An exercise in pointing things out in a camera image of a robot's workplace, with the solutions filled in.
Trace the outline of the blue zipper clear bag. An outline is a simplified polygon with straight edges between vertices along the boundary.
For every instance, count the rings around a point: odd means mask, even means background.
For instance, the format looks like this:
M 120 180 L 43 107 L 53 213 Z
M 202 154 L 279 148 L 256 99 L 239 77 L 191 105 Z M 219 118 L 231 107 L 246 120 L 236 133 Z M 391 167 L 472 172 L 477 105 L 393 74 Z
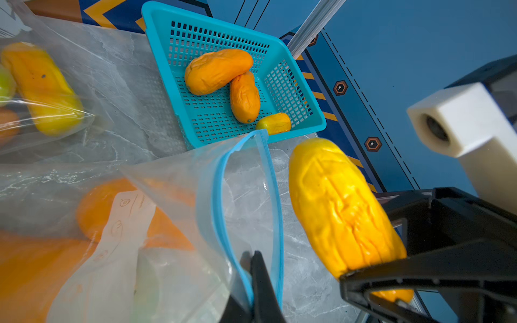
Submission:
M 283 322 L 268 138 L 136 165 L 2 165 L 1 321 Z

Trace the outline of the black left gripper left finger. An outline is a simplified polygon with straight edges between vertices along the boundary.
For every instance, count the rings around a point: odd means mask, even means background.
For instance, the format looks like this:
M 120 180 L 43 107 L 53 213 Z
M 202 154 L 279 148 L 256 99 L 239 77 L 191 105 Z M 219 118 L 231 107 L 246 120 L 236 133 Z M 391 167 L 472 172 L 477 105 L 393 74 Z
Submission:
M 250 313 L 230 296 L 219 323 L 250 323 Z

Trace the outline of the clear zip-top bag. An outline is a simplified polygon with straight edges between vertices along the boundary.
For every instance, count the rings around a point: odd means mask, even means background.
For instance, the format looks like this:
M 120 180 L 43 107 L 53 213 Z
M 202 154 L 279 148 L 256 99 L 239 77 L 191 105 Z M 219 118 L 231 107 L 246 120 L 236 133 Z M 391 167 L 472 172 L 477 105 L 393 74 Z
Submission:
M 138 163 L 186 149 L 145 36 L 1 2 L 2 163 Z

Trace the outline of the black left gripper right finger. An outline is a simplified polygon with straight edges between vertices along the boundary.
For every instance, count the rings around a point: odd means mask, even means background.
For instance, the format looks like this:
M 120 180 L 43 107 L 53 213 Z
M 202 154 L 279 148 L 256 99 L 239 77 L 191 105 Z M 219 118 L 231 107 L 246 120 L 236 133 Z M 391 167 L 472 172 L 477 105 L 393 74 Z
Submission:
M 269 278 L 262 254 L 257 250 L 251 259 L 254 293 L 252 322 L 286 323 Z

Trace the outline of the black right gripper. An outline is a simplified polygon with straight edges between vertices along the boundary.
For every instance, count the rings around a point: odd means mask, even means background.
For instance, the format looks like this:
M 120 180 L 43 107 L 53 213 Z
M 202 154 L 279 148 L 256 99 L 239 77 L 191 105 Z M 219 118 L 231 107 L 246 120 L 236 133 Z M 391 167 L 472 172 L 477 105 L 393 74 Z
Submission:
M 459 322 L 516 321 L 515 214 L 452 187 L 375 197 L 409 257 L 342 276 L 347 303 L 385 322 L 432 322 L 376 295 L 428 289 L 447 294 Z

